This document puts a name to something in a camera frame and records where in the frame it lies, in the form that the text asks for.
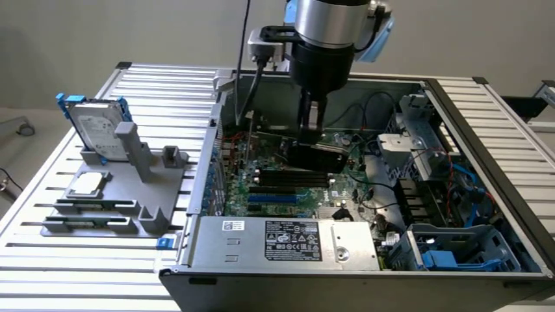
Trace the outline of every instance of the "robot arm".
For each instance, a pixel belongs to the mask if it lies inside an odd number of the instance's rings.
[[[252,32],[249,52],[257,63],[282,60],[284,45],[290,44],[288,72],[301,87],[300,143],[318,141],[326,95],[345,85],[353,60],[366,57],[389,14],[384,5],[369,0],[298,0],[293,27],[266,26]]]

